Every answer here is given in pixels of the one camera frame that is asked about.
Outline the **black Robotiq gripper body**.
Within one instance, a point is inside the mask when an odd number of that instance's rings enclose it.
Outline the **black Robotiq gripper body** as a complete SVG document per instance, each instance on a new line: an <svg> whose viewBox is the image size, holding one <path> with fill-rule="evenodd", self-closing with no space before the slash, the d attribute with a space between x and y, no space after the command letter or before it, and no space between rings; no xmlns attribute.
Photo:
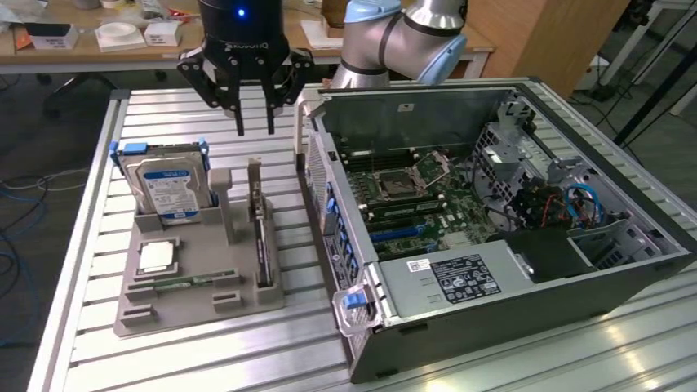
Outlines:
<svg viewBox="0 0 697 392"><path fill-rule="evenodd" d="M289 56L280 1L200 1L204 38L200 46L205 84L229 81L229 58L240 67L241 81L277 80Z"/></svg>

